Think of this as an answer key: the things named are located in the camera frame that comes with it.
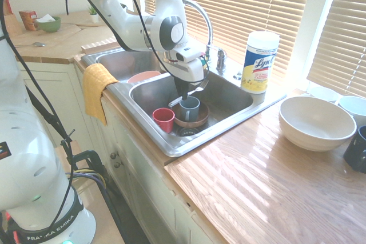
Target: red cup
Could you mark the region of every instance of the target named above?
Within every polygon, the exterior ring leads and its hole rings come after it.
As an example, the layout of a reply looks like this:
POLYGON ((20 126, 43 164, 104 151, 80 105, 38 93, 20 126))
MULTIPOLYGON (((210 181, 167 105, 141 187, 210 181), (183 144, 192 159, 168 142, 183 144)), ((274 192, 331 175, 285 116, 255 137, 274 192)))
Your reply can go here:
POLYGON ((175 113, 168 108, 156 109, 153 112, 154 121, 166 133, 170 133, 172 131, 175 116, 175 113))

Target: window blinds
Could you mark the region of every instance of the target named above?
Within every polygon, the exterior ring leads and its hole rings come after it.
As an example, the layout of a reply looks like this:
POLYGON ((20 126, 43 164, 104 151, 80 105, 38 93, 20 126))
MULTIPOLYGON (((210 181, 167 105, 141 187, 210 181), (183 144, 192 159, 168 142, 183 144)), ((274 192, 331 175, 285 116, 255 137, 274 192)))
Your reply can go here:
POLYGON ((366 0, 333 0, 308 79, 366 97, 366 0))
MULTIPOLYGON (((209 14, 214 44, 231 59, 244 63, 246 41, 255 30, 269 30, 280 35, 280 47, 272 74, 283 78, 291 57, 307 0, 194 0, 209 14)), ((146 12, 154 13, 154 0, 145 0, 146 12)), ((207 44, 208 31, 199 13, 186 8, 188 33, 207 44)))

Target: yellow towel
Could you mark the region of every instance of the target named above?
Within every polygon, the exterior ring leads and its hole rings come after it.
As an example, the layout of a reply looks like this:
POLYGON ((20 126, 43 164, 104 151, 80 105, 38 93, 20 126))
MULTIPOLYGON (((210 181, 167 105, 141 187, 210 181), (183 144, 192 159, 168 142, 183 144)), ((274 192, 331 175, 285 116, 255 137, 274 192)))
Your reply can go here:
POLYGON ((116 80, 108 70, 99 63, 92 64, 86 68, 82 80, 84 92, 85 112, 87 115, 98 118, 104 126, 107 126, 101 96, 104 88, 116 80))

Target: wooden countertop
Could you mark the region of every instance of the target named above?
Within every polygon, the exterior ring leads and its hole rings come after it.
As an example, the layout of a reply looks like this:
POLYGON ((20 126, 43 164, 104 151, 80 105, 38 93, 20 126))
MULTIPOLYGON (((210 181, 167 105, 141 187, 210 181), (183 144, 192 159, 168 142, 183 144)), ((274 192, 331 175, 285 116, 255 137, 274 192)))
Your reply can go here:
POLYGON ((100 26, 82 29, 81 26, 86 26, 89 22, 85 12, 71 13, 69 17, 63 15, 61 22, 65 23, 61 24, 61 28, 55 33, 25 30, 23 34, 11 39, 14 45, 31 45, 34 42, 46 44, 45 47, 18 47, 26 62, 69 64, 73 62, 74 55, 82 53, 81 46, 113 36, 104 22, 101 22, 100 26))
POLYGON ((280 103, 165 166, 227 243, 362 244, 366 174, 348 142, 301 149, 279 127, 280 103))

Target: stainless steel sink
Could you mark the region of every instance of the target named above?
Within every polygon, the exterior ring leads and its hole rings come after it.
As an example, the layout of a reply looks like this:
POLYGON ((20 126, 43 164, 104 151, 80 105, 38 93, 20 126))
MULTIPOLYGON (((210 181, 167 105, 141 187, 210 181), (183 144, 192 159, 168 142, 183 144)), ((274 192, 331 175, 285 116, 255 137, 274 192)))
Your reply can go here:
MULTIPOLYGON (((248 108, 253 103, 253 98, 247 92, 218 75, 209 74, 208 80, 204 91, 194 94, 210 110, 209 120, 199 128, 199 131, 214 126, 217 122, 248 108)), ((156 109, 167 108, 168 103, 176 99, 178 94, 173 77, 167 76, 136 85, 131 89, 130 96, 152 118, 156 109)), ((171 134, 179 136, 181 130, 180 126, 174 124, 171 134)))
POLYGON ((195 97, 208 105, 210 116, 206 124, 197 128, 198 133, 181 137, 181 127, 174 125, 167 134, 154 122, 155 109, 168 107, 178 97, 173 77, 168 73, 137 83, 126 83, 133 75, 147 70, 160 70, 152 53, 127 52, 122 49, 87 55, 83 60, 91 65, 102 63, 120 82, 107 87, 124 105, 138 124, 147 132, 159 148, 170 157, 179 157, 211 140, 233 126, 245 121, 270 105, 284 98, 277 90, 264 94, 249 94, 240 88, 240 81, 233 78, 241 65, 228 62, 225 72, 218 72, 216 64, 210 65, 209 82, 204 91, 195 97))
POLYGON ((93 54, 93 63, 103 64, 106 69, 118 81, 126 82, 132 76, 144 71, 160 71, 159 61, 154 53, 136 51, 128 52, 113 50, 99 54, 93 54))

